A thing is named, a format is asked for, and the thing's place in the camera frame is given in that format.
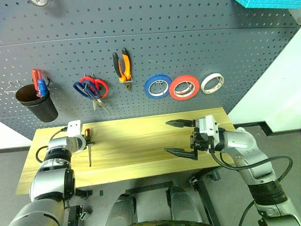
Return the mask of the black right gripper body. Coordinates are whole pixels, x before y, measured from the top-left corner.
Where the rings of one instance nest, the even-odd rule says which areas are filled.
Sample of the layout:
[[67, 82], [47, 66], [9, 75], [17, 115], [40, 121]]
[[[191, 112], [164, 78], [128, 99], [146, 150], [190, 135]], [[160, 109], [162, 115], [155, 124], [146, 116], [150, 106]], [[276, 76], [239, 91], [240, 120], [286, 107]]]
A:
[[190, 148], [194, 153], [198, 151], [208, 151], [214, 153], [214, 140], [212, 137], [207, 136], [206, 139], [202, 137], [203, 133], [199, 132], [199, 128], [194, 128], [192, 135], [190, 136]]

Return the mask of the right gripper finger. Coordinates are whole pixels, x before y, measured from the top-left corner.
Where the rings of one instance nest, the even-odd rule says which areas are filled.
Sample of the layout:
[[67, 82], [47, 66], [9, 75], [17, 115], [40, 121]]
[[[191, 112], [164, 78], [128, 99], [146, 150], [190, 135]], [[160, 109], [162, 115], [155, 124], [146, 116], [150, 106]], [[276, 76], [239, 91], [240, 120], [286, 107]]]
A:
[[166, 122], [166, 125], [170, 125], [173, 127], [195, 127], [196, 126], [196, 121], [195, 120], [183, 120], [183, 119], [178, 119], [178, 120], [170, 120]]
[[187, 152], [184, 149], [180, 148], [163, 148], [164, 151], [171, 153], [177, 157], [182, 157], [182, 158], [187, 158], [187, 159], [192, 159], [192, 160], [198, 160], [198, 153], [197, 151], [191, 151]]

